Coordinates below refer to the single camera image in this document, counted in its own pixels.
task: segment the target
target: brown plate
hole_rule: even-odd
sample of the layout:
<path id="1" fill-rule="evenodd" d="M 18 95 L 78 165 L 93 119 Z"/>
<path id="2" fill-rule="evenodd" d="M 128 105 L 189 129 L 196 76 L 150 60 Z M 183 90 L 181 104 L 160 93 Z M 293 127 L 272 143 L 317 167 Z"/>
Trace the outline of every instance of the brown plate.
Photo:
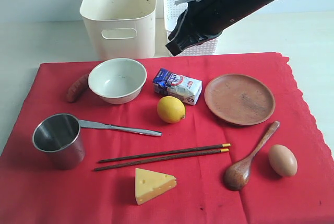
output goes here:
<path id="1" fill-rule="evenodd" d="M 225 74 L 205 88 L 205 102 L 219 118 L 236 125 L 255 125 L 275 110 L 275 98 L 259 80 L 243 74 Z"/>

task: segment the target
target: white laundry basket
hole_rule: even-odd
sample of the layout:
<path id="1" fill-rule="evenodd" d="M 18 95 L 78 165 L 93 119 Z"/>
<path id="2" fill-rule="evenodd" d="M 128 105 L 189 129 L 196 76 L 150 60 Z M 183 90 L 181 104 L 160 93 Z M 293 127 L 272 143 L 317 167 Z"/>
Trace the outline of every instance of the white laundry basket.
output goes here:
<path id="1" fill-rule="evenodd" d="M 163 0 L 164 8 L 164 24 L 167 33 L 167 37 L 173 31 L 176 26 L 179 15 L 187 9 L 187 3 L 175 5 L 174 2 L 178 0 Z M 192 46 L 187 48 L 178 56 L 193 56 L 193 55 L 211 55 L 214 54 L 217 48 L 218 38 L 207 41 L 202 45 Z"/>
<path id="2" fill-rule="evenodd" d="M 82 0 L 80 14 L 100 59 L 156 52 L 156 0 Z"/>

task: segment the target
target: yellow cheese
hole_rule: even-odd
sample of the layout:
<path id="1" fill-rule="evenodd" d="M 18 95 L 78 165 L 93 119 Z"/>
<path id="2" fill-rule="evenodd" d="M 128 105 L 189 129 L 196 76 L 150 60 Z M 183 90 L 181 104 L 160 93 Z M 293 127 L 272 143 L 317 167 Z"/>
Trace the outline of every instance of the yellow cheese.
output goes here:
<path id="1" fill-rule="evenodd" d="M 136 168 L 135 196 L 138 205 L 153 199 L 176 186 L 176 178 L 169 174 Z"/>

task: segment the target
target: table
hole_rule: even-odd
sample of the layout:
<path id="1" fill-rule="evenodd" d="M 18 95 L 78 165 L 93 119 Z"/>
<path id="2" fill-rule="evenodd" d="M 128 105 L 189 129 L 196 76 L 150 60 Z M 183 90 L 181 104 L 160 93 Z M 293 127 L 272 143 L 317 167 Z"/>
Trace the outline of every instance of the table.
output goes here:
<path id="1" fill-rule="evenodd" d="M 216 54 L 280 52 L 333 155 L 334 12 L 252 14 L 227 28 Z M 157 19 L 155 57 L 166 57 L 163 19 Z M 99 60 L 82 21 L 0 24 L 0 152 L 40 63 Z"/>

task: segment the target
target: butter knife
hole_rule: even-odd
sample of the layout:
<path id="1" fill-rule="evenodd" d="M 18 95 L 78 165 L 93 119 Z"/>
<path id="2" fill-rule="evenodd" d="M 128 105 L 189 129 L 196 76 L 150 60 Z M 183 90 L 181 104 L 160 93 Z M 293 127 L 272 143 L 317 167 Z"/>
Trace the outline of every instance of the butter knife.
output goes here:
<path id="1" fill-rule="evenodd" d="M 126 127 L 126 126 L 117 126 L 112 124 L 104 124 L 95 121 L 86 121 L 86 120 L 78 120 L 79 124 L 83 128 L 94 128 L 94 129 L 110 129 L 110 130 L 119 130 L 124 132 L 136 133 L 136 134 L 144 134 L 150 136 L 161 136 L 161 132 L 147 130 L 147 129 L 140 129 L 134 127 Z"/>

